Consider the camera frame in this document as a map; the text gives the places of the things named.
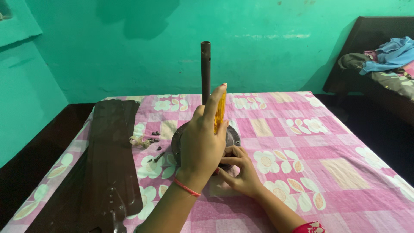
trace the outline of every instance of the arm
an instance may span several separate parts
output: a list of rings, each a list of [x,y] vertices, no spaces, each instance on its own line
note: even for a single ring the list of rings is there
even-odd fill
[[[217,169],[226,147],[229,121],[220,124],[214,134],[214,116],[226,88],[227,84],[217,87],[206,106],[197,107],[181,136],[181,169],[176,178],[196,193],[201,193]],[[173,182],[137,232],[180,232],[196,199]]]
[[[237,177],[232,177],[220,168],[219,176],[233,189],[255,199],[265,210],[272,224],[280,233],[291,233],[298,226],[306,223],[305,220],[262,185],[252,160],[243,147],[227,147],[225,152],[226,156],[235,155],[236,157],[222,158],[221,163],[238,166],[240,173]]]

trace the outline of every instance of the red sleeve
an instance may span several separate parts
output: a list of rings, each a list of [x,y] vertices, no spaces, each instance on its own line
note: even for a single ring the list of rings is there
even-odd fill
[[[325,228],[319,222],[311,222],[298,226],[292,233],[325,233]]]

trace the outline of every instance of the screw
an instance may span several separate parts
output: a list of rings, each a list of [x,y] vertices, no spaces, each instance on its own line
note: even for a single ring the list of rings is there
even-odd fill
[[[165,152],[162,152],[157,158],[154,159],[154,162],[158,162],[158,159],[160,159],[164,154]]]

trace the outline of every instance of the blue cloth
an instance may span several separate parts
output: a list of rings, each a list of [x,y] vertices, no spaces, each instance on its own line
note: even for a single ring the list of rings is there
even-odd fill
[[[377,52],[378,62],[364,62],[359,74],[392,70],[410,63],[414,60],[414,41],[408,36],[401,39],[391,38],[391,41],[381,45]]]

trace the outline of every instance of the wooden bed frame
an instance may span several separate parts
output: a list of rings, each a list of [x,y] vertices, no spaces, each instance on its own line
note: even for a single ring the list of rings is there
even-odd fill
[[[323,90],[338,95],[339,102],[348,92],[361,92],[373,102],[414,126],[414,102],[388,90],[356,70],[342,70],[338,60],[348,53],[375,50],[390,38],[414,38],[414,17],[358,17],[329,74]]]

